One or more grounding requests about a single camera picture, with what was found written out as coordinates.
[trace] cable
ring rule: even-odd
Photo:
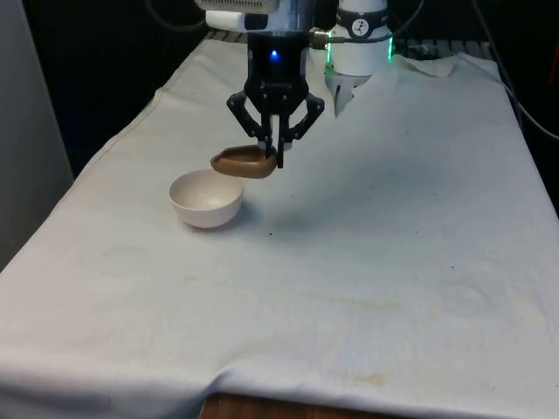
[[[194,32],[198,31],[205,26],[205,19],[196,22],[195,24],[172,24],[171,22],[167,22],[165,19],[161,17],[157,11],[154,9],[154,5],[152,4],[153,0],[145,0],[146,9],[148,13],[152,16],[152,18],[160,24],[162,27],[169,31],[174,32]]]
[[[426,0],[421,0],[421,3],[419,4],[418,8],[416,9],[416,11],[414,11],[413,15],[411,15],[411,17],[408,19],[408,21],[405,24],[403,24],[402,26],[400,26],[396,31],[394,31],[391,34],[384,35],[383,37],[379,37],[379,38],[369,38],[369,39],[353,39],[353,38],[345,38],[345,37],[334,37],[334,38],[331,38],[329,42],[330,42],[330,44],[376,44],[376,43],[379,43],[379,42],[387,41],[390,38],[397,38],[400,35],[402,35],[402,33],[407,31],[407,29],[410,27],[410,25],[413,24],[413,22],[419,16],[419,13],[421,13],[421,10],[423,9],[423,6],[425,5],[425,2],[426,2]]]
[[[515,98],[515,103],[516,103],[516,107],[514,110],[516,113],[516,119],[518,120],[518,125],[520,126],[521,131],[524,131],[524,126],[522,124],[522,113],[521,113],[521,109],[518,107],[519,102],[516,99],[516,92],[514,91],[513,82],[510,79],[510,77],[508,77],[507,68],[505,68],[505,65],[503,64],[503,60],[500,59],[500,54],[499,51],[497,51],[497,44],[495,43],[493,34],[491,33],[489,26],[487,25],[486,19],[483,17],[483,13],[481,12],[480,6],[478,5],[478,1],[470,0],[470,3],[472,3],[473,10],[475,11],[475,14],[478,16],[478,20],[480,21],[483,31],[486,33],[487,41],[489,41],[489,44],[493,47],[493,52],[495,54],[495,61],[497,61],[497,65],[499,66],[500,70],[503,73],[503,77],[505,78],[507,87],[513,93],[513,97]]]
[[[549,131],[547,128],[545,128],[542,124],[540,124],[531,114],[530,112],[528,112],[528,110],[522,105],[522,103],[520,103],[520,101],[518,100],[518,98],[516,97],[516,94],[514,93],[514,91],[507,86],[507,84],[505,82],[503,82],[501,79],[499,79],[497,76],[495,76],[493,73],[489,72],[488,70],[486,70],[485,68],[483,68],[481,65],[477,65],[475,63],[473,63],[472,61],[464,58],[461,55],[457,55],[454,52],[446,49],[446,48],[441,48],[438,45],[409,45],[409,48],[415,49],[415,48],[424,48],[426,50],[429,50],[430,48],[433,48],[435,50],[439,50],[440,52],[444,52],[446,54],[450,54],[453,55],[455,57],[458,57],[458,59],[460,59],[461,61],[471,65],[472,67],[476,68],[477,70],[483,72],[484,74],[486,74],[487,76],[489,76],[493,81],[499,83],[500,85],[502,85],[505,90],[507,91],[508,95],[511,97],[511,99],[513,100],[513,102],[515,103],[515,105],[518,106],[518,108],[520,109],[520,111],[522,113],[524,113],[524,115],[530,120],[530,122],[532,122],[534,124],[534,126],[536,128],[538,128],[540,131],[542,131],[544,134],[546,134],[548,137],[559,141],[559,135],[552,133],[551,131]]]

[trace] white bowl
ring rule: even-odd
[[[243,182],[237,177],[206,169],[176,179],[169,189],[169,197],[181,221],[210,229],[237,215],[243,190]]]

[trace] gray wall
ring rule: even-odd
[[[0,1],[0,271],[72,183],[19,0]]]

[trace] table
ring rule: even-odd
[[[387,64],[193,230],[168,187],[247,142],[244,78],[245,46],[203,42],[2,272],[0,412],[195,417],[225,392],[555,418],[559,229],[502,86]]]
[[[397,419],[395,416],[280,402],[242,395],[213,395],[204,402],[199,419]]]

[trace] logo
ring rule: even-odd
[[[287,81],[261,81],[260,89],[293,89],[293,85]]]
[[[362,37],[369,31],[369,22],[365,19],[356,19],[351,25],[351,30],[357,37]]]

